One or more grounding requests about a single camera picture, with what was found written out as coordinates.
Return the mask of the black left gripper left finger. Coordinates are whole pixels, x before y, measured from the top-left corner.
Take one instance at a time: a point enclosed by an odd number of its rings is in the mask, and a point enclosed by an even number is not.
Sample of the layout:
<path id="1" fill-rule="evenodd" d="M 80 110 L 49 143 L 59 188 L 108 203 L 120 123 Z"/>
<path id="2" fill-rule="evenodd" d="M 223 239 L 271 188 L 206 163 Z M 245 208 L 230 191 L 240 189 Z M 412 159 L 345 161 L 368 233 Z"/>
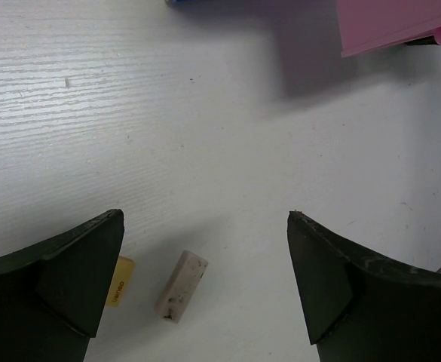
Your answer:
<path id="1" fill-rule="evenodd" d="M 119 209 L 0 257 L 0 361 L 82 361 L 124 237 Z"/>

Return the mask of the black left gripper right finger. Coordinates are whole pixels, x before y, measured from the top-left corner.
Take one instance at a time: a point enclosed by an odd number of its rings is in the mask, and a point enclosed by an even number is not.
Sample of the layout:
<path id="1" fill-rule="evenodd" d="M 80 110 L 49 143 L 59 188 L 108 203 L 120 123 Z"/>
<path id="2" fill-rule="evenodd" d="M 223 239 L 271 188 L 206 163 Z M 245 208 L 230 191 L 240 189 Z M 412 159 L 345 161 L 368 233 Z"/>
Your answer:
<path id="1" fill-rule="evenodd" d="M 441 273 L 396 261 L 301 212 L 287 240 L 322 361 L 441 361 Z"/>

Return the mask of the yellow eraser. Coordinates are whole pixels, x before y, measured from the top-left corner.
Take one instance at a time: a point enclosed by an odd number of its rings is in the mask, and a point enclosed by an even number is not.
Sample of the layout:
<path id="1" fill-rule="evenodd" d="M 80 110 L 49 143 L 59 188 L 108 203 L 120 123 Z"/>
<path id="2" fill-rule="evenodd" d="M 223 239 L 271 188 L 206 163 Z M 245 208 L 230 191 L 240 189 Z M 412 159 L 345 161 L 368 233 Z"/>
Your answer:
<path id="1" fill-rule="evenodd" d="M 115 271 L 112 276 L 112 281 L 109 287 L 105 306 L 118 307 L 127 285 L 130 282 L 131 276 L 135 269 L 135 262 L 123 256 L 118 257 Z"/>

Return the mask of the pink drawer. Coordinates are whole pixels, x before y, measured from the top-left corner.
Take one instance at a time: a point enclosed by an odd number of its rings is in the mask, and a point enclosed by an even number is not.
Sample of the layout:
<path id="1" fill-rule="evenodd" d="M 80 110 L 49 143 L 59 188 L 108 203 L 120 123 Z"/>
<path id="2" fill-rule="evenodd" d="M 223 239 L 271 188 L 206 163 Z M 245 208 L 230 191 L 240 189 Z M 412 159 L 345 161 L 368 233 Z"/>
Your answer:
<path id="1" fill-rule="evenodd" d="M 342 56 L 423 38 L 441 45 L 441 0 L 338 0 Z"/>

